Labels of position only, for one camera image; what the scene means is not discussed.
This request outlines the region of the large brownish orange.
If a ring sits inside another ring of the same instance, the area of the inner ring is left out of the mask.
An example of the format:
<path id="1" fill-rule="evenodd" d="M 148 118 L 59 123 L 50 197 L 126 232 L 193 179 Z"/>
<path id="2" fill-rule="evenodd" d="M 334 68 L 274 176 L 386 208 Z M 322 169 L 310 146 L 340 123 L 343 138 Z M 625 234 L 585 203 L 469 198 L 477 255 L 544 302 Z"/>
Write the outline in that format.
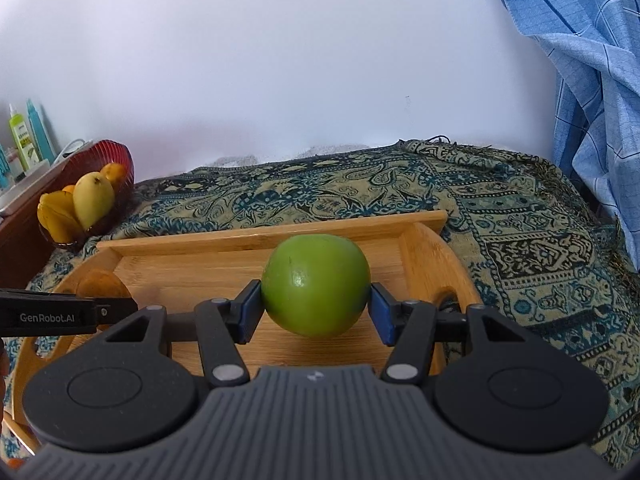
<path id="1" fill-rule="evenodd" d="M 92 303 L 91 324 L 85 334 L 105 330 L 138 310 L 129 290 L 112 271 L 90 270 L 79 280 L 75 296 Z"/>

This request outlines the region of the green apple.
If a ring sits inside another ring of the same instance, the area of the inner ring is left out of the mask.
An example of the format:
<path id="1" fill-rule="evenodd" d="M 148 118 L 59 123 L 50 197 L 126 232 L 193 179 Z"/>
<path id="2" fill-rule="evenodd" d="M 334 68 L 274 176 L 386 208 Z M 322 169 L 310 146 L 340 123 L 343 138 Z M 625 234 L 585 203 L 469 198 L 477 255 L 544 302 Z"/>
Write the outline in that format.
<path id="1" fill-rule="evenodd" d="M 295 235 L 273 249 L 262 272 L 270 318 L 309 338 L 345 333 L 360 318 L 371 285 L 362 250 L 331 234 Z"/>

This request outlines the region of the wooden bamboo tray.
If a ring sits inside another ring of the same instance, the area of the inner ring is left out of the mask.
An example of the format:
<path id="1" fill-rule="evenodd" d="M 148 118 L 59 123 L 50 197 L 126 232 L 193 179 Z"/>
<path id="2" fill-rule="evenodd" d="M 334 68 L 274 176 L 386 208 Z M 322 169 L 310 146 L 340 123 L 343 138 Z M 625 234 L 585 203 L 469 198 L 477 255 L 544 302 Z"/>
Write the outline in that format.
<path id="1" fill-rule="evenodd" d="M 73 292 L 88 274 L 116 275 L 141 307 L 159 304 L 186 312 L 215 297 L 233 297 L 260 278 L 273 250 L 292 235 L 329 233 L 349 238 L 366 256 L 373 281 L 397 299 L 420 299 L 441 306 L 457 300 L 462 309 L 480 304 L 466 267 L 439 233 L 446 212 L 264 226 L 210 233 L 101 242 L 98 251 L 56 288 Z M 239 348 L 248 370 L 263 365 L 311 366 L 364 363 L 382 370 L 390 348 L 378 339 L 367 315 L 340 336 L 305 338 L 282 330 L 264 316 L 249 344 Z"/>

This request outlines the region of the yellow starfruit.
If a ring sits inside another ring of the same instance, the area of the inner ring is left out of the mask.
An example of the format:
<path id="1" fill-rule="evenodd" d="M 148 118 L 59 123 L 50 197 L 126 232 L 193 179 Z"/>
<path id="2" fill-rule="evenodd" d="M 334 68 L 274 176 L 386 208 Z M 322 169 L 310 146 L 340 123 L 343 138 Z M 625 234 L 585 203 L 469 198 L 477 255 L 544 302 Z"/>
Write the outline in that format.
<path id="1" fill-rule="evenodd" d="M 65 191 L 44 193 L 37 206 L 37 218 L 55 243 L 72 244 L 85 238 L 75 216 L 73 195 Z"/>

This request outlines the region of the yellow mango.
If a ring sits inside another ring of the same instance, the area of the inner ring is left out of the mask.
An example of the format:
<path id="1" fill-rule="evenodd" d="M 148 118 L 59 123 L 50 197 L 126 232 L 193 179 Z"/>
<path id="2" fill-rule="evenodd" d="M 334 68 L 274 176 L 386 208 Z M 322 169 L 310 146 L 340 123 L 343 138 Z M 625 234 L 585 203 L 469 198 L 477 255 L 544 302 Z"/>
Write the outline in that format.
<path id="1" fill-rule="evenodd" d="M 93 171 L 82 176 L 75 184 L 73 202 L 81 227 L 88 231 L 111 211 L 115 192 L 103 174 Z"/>

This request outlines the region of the patterned teal beige cloth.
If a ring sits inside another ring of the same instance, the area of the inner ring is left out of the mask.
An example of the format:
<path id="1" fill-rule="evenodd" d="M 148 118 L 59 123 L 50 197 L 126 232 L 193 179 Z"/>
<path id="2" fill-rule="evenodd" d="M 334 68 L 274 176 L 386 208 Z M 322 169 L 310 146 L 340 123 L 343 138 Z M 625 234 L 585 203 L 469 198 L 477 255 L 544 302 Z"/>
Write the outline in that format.
<path id="1" fill-rule="evenodd" d="M 141 307 L 29 379 L 6 479 L 634 479 L 639 278 L 555 166 L 449 143 L 198 168 L 137 185 L 114 240 L 446 212 L 482 300 L 437 310 L 422 386 L 263 365 L 209 387 L 194 308 Z"/>

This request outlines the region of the green lotion bottle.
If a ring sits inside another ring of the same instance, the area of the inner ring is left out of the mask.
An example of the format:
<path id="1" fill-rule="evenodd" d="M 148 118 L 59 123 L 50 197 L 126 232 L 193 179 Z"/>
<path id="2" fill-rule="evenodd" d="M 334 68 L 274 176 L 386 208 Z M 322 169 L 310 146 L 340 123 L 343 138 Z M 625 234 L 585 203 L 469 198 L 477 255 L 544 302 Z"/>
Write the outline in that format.
<path id="1" fill-rule="evenodd" d="M 24 117 L 15 109 L 13 105 L 9 105 L 9 127 L 16 145 L 18 157 L 21 159 L 23 168 L 28 171 L 34 168 L 40 162 L 29 128 L 26 125 Z"/>

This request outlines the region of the orange in bowl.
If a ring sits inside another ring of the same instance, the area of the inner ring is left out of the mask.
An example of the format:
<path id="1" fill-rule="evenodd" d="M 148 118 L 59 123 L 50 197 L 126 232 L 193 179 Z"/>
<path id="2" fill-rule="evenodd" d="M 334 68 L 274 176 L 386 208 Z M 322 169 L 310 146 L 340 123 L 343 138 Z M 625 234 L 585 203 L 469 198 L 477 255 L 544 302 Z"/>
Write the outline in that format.
<path id="1" fill-rule="evenodd" d="M 128 169 L 119 162 L 109 162 L 100 170 L 102 176 L 111 183 L 115 193 L 117 193 L 127 180 Z"/>

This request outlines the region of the red fruit bowl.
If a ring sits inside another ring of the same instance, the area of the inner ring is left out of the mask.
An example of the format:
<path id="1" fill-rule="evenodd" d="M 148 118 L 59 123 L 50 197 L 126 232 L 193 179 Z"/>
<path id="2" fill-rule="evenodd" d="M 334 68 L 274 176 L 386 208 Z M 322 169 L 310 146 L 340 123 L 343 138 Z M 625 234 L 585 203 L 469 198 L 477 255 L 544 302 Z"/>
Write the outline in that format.
<path id="1" fill-rule="evenodd" d="M 56 171 L 39 200 L 39 229 L 52 245 L 78 252 L 122 218 L 134 187 L 134 162 L 125 145 L 101 140 L 80 148 Z"/>

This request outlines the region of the blue plaid cloth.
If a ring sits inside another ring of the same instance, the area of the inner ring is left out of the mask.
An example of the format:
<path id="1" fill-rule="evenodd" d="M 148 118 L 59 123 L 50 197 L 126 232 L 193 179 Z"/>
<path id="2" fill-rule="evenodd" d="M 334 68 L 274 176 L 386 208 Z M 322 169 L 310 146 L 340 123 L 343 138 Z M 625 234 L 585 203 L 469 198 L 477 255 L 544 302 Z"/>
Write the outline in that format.
<path id="1" fill-rule="evenodd" d="M 502 0 L 558 74 L 552 160 L 639 260 L 639 0 Z"/>

